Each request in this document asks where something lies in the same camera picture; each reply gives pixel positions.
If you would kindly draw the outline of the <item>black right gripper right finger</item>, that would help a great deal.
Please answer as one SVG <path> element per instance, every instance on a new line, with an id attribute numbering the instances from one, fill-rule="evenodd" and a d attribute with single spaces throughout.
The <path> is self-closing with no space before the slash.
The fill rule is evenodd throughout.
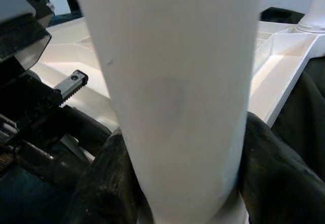
<path id="1" fill-rule="evenodd" d="M 238 188 L 250 223 L 324 223 L 324 182 L 251 112 Z"/>

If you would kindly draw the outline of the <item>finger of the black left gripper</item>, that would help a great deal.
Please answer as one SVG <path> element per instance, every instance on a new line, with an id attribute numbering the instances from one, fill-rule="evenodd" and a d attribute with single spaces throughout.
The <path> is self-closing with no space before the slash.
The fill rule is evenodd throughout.
<path id="1" fill-rule="evenodd" d="M 15 162 L 23 169 L 53 185 L 76 185 L 90 161 L 70 151 L 49 150 L 26 140 L 15 146 Z"/>
<path id="2" fill-rule="evenodd" d="M 85 147 L 101 147 L 112 134 L 106 126 L 74 107 L 61 108 L 60 117 L 63 130 Z"/>

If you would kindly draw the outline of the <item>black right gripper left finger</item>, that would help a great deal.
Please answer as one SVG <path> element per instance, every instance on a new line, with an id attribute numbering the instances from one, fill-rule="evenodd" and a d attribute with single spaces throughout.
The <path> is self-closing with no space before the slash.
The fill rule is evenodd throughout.
<path id="1" fill-rule="evenodd" d="M 152 223 L 122 131 L 106 140 L 82 174 L 62 223 Z"/>

